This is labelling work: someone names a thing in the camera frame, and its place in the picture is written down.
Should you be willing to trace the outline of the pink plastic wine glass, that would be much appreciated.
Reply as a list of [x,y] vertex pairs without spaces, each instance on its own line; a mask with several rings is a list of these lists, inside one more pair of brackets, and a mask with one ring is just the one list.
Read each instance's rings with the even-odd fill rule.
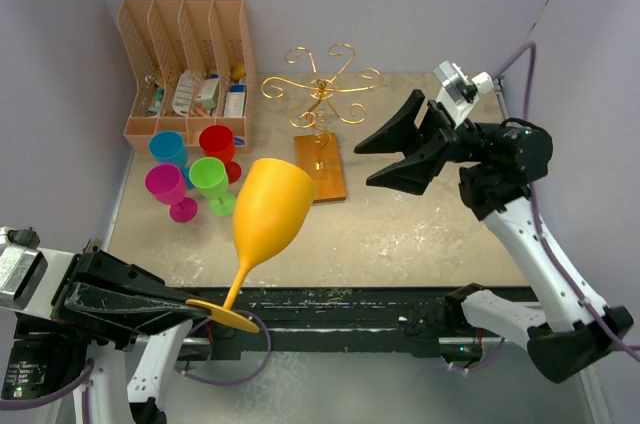
[[191,221],[198,213],[198,204],[187,196],[187,186],[181,169],[170,163],[158,164],[146,175],[146,190],[161,204],[169,207],[169,216],[178,223]]

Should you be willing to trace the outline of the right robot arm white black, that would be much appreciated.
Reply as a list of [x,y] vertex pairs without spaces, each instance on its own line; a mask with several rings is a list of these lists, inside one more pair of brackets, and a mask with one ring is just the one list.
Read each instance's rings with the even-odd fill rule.
[[487,330],[526,350],[549,381],[562,383],[616,349],[634,320],[612,307],[579,274],[543,223],[533,182],[546,176],[550,134],[526,120],[455,123],[444,105],[414,90],[357,154],[402,154],[367,185],[423,194],[447,163],[457,163],[459,193],[509,252],[540,304],[534,310],[478,284],[445,299],[445,324],[456,335]]

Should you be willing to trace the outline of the red plastic wine glass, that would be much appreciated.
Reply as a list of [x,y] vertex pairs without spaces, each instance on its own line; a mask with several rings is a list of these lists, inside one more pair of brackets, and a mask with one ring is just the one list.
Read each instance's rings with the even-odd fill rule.
[[212,125],[203,130],[198,139],[199,146],[208,157],[223,162],[229,183],[235,183],[242,174],[240,165],[234,160],[236,154],[235,137],[230,128]]

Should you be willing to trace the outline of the orange plastic wine glass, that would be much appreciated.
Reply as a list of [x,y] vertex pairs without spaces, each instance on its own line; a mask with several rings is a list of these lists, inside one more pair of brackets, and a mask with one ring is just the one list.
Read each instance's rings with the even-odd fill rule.
[[232,215],[238,270],[224,303],[202,298],[186,301],[227,327],[257,333],[260,327],[233,310],[248,274],[282,252],[298,235],[316,196],[316,182],[303,169],[275,158],[256,160],[242,185]]

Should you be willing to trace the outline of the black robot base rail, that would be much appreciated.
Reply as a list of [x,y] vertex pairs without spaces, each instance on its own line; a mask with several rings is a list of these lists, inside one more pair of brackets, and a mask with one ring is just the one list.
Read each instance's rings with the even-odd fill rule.
[[187,341],[214,360],[244,352],[381,353],[476,363],[497,335],[454,322],[449,287],[255,287],[236,311],[252,313],[258,334],[196,322]]

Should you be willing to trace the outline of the green plastic wine glass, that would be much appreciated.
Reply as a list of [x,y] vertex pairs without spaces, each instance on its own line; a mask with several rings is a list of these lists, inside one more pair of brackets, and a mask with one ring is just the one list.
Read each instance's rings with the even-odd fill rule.
[[215,157],[203,157],[189,169],[189,178],[194,187],[208,201],[212,214],[218,217],[233,213],[236,196],[229,191],[229,179],[224,163]]

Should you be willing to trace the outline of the blue plastic wine glass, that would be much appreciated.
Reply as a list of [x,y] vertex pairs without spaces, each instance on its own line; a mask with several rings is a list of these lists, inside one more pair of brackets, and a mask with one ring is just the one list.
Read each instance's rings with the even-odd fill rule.
[[175,131],[157,133],[149,143],[149,151],[159,163],[173,164],[181,170],[188,190],[194,188],[189,178],[188,151],[183,137]]

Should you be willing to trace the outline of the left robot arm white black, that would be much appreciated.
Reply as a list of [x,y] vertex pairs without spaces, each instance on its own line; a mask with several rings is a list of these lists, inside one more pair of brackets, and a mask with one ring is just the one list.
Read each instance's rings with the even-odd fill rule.
[[1,306],[17,317],[4,410],[74,398],[79,423],[164,423],[165,379],[205,310],[98,249],[1,251]]

